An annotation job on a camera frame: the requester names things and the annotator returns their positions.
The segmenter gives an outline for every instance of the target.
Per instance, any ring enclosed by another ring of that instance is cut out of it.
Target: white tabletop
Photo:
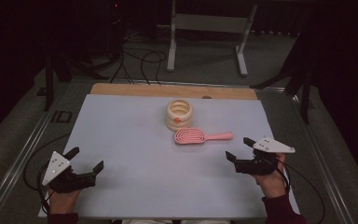
[[[170,97],[88,95],[65,152],[80,147],[72,160],[77,174],[100,161],[97,185],[84,189],[75,210],[96,218],[265,217],[255,180],[235,172],[226,151],[251,160],[243,137],[273,137],[257,100],[191,99],[192,127],[205,133],[233,132],[229,141],[176,145],[165,123]],[[291,204],[298,212],[290,193]]]

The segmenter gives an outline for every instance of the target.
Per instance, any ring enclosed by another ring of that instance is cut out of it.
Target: human hand
[[[74,212],[75,203],[81,190],[75,190],[70,193],[57,193],[48,188],[50,202],[50,214],[68,214]]]
[[[283,172],[283,164],[285,156],[282,153],[277,153],[278,169]],[[286,194],[286,188],[283,177],[274,171],[270,175],[252,175],[255,178],[255,182],[260,186],[266,198],[277,198]]]

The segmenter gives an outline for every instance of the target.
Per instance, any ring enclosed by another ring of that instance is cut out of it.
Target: pink brush handle
[[[229,140],[232,139],[232,132],[205,135],[205,140]]]

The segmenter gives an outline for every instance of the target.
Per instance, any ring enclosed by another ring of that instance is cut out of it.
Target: black cable
[[[49,194],[48,198],[46,198],[46,200],[50,200],[51,196],[53,196],[54,193],[55,193],[55,191],[53,190],[53,191]]]
[[[303,174],[301,174],[297,169],[295,169],[293,166],[288,165],[287,163],[284,164],[284,166],[289,167],[290,169],[292,169],[293,171],[295,171],[298,175],[300,175],[304,180],[306,180],[310,186],[315,190],[316,194],[319,197],[319,200],[321,201],[322,204],[322,217],[321,219],[318,221],[318,224],[322,223],[324,221],[324,216],[325,216],[325,205],[324,205],[324,199],[322,198],[321,193],[316,189],[316,187],[310,182],[310,180],[308,180]]]
[[[29,158],[28,161],[25,163],[24,169],[22,170],[22,179],[24,180],[24,183],[25,183],[25,185],[26,185],[28,188],[33,189],[33,190],[38,190],[37,187],[32,186],[32,185],[28,182],[27,177],[26,177],[28,165],[29,165],[31,159],[34,157],[34,155],[36,155],[36,153],[38,153],[38,152],[39,152],[41,149],[43,149],[44,147],[47,147],[47,146],[50,145],[51,143],[54,143],[54,142],[56,142],[56,141],[58,141],[58,140],[60,140],[60,139],[62,139],[62,138],[64,138],[64,137],[68,136],[69,134],[71,134],[71,133],[66,133],[66,134],[64,134],[64,135],[62,135],[62,136],[59,136],[59,137],[57,137],[57,138],[54,138],[54,139],[51,140],[51,141],[46,142],[46,143],[45,143],[44,145],[42,145],[41,147],[38,147],[38,148],[31,154],[30,158]]]
[[[126,65],[124,65],[123,64],[123,69],[124,69],[124,77],[129,81],[129,83],[131,84],[134,84],[133,83],[133,80],[132,80],[132,78],[130,77],[130,74],[129,74],[129,72],[128,72],[128,70],[127,70],[127,67],[126,67]]]
[[[269,165],[271,165],[271,166],[275,169],[275,171],[277,171],[278,174],[280,174],[280,175],[283,177],[284,183],[285,183],[285,185],[286,185],[286,193],[289,193],[289,192],[290,192],[290,182],[289,182],[289,180],[286,178],[286,176],[284,175],[284,173],[283,173],[276,165],[272,164],[270,161],[264,159],[263,157],[255,157],[255,158],[256,158],[256,159],[260,159],[260,160],[262,160],[262,161],[268,163]]]
[[[289,171],[289,169],[287,169],[285,163],[283,163],[282,161],[280,161],[280,160],[278,160],[278,159],[277,159],[277,161],[280,162],[280,163],[283,165],[283,167],[285,168],[284,170],[286,171],[286,175],[287,175],[287,179],[288,179],[288,181],[289,181],[289,185],[291,185],[292,180],[291,180],[291,176],[290,176],[290,171]]]
[[[43,188],[42,188],[42,174],[43,172],[48,168],[48,164],[49,161],[46,162],[39,170],[38,174],[37,174],[37,179],[36,179],[36,185],[37,185],[37,192],[39,194],[39,198],[40,198],[40,202],[42,203],[42,208],[43,211],[48,214],[49,210],[50,210],[50,205],[48,204],[48,201],[45,199],[45,195],[43,193]]]
[[[147,52],[142,58],[140,58],[140,57],[138,57],[136,55],[133,55],[133,54],[127,52],[126,50],[123,50],[123,52],[128,54],[128,55],[130,55],[131,57],[141,61],[141,73],[142,73],[142,76],[144,77],[144,79],[146,80],[147,84],[149,84],[149,85],[150,85],[150,82],[149,82],[149,80],[147,79],[147,77],[145,75],[144,63],[158,63],[158,69],[157,69],[157,72],[155,74],[155,78],[156,78],[156,82],[159,85],[161,85],[161,83],[158,80],[158,72],[159,72],[159,69],[161,67],[161,63],[164,62],[164,60],[167,58],[167,55],[164,52],[151,50],[151,49],[136,49],[136,50],[148,50],[149,52]],[[156,61],[147,60],[146,58],[151,54],[156,54],[158,56],[158,60],[156,60]]]
[[[115,77],[117,76],[118,74],[118,71],[120,71],[121,67],[123,66],[123,63],[124,63],[124,59],[122,57],[122,52],[120,51],[120,58],[119,58],[119,61],[120,61],[120,66],[118,67],[118,69],[116,70],[116,72],[112,75],[112,78],[110,79],[110,83],[113,82],[113,79],[115,79]]]

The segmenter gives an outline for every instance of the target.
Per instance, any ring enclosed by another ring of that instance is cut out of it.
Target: dark background
[[[183,0],[178,1],[177,8],[187,13],[201,8],[198,13],[223,16],[246,16],[249,10],[242,1],[224,1],[227,7],[222,10],[219,2]],[[303,33],[286,61],[289,67],[303,63],[299,59],[310,52],[315,44],[312,40],[318,41],[317,57],[312,58],[312,84],[319,87],[326,108],[358,163],[358,1],[332,3],[313,17],[315,7],[308,2],[263,3],[257,9],[253,30],[257,34]],[[170,24],[170,13],[171,1],[166,0],[1,0],[0,122],[34,85],[34,76],[45,67],[51,46],[86,61],[92,55],[114,50],[120,35],[110,42],[107,36],[115,37],[119,25],[120,29],[156,37],[157,24]]]

